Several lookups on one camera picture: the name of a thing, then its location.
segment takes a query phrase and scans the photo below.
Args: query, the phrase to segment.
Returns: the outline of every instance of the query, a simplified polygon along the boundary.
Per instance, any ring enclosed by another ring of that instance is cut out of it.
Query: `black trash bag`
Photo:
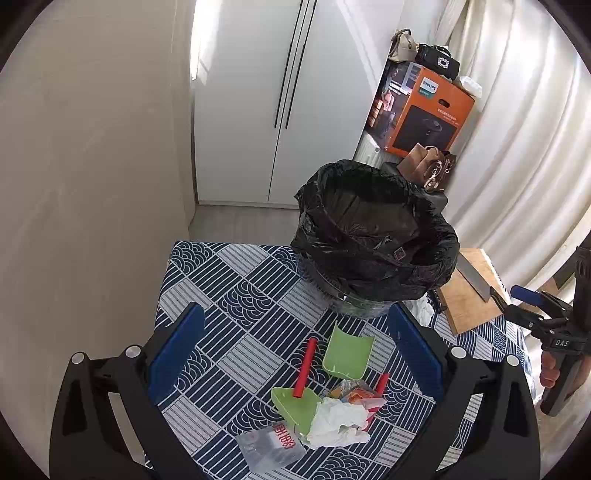
[[[460,251],[454,229],[401,176],[340,160],[295,198],[300,224],[291,246],[345,293],[416,300],[452,276]]]

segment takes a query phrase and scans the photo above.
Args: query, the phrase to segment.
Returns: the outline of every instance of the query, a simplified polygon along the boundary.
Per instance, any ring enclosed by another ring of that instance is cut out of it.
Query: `hand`
[[[556,359],[549,352],[542,352],[542,371],[540,372],[540,383],[542,387],[552,388],[560,376],[560,370],[556,368]],[[573,388],[569,392],[572,395],[581,385],[585,383],[591,372],[591,356],[583,358],[583,363],[573,382]]]

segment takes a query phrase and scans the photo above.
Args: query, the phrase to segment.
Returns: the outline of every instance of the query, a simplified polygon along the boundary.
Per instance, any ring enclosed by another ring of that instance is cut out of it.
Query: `blue patterned tablecloth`
[[[173,322],[190,301],[205,309],[205,335],[174,392],[159,407],[189,454],[214,479],[378,480],[434,407],[388,335],[386,317],[361,320],[331,311],[300,271],[290,247],[176,243],[160,292],[156,326]],[[391,374],[384,394],[388,403],[371,424],[370,442],[308,450],[287,469],[250,473],[234,436],[281,420],[271,402],[271,388],[294,385],[310,336],[318,338],[318,347],[308,386],[326,395],[339,382],[322,370],[335,321],[347,333],[376,338],[364,376],[369,385],[374,387],[382,372]],[[430,326],[450,345],[461,345],[476,358],[500,361],[508,353],[516,355],[535,396],[523,334],[502,316],[457,337],[444,314],[435,315]],[[460,455],[479,405],[480,395],[473,395],[442,466]]]

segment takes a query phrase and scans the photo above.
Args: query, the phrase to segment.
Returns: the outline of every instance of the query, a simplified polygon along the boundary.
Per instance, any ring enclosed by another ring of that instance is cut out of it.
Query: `silver screw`
[[[461,346],[455,346],[452,348],[452,355],[456,358],[465,358],[466,351]]]
[[[135,358],[140,354],[141,351],[142,349],[140,347],[138,347],[137,345],[132,345],[127,347],[127,350],[125,351],[125,356],[128,356],[129,358]]]
[[[517,367],[519,359],[515,355],[507,355],[507,363],[512,367]]]
[[[78,365],[80,363],[82,363],[82,360],[84,360],[84,354],[82,352],[78,352],[75,353],[74,355],[72,355],[72,363],[75,365]]]

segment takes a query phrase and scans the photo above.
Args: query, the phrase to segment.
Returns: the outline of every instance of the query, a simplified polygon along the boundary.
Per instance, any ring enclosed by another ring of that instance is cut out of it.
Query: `floor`
[[[295,209],[197,205],[191,240],[289,245],[300,213]]]

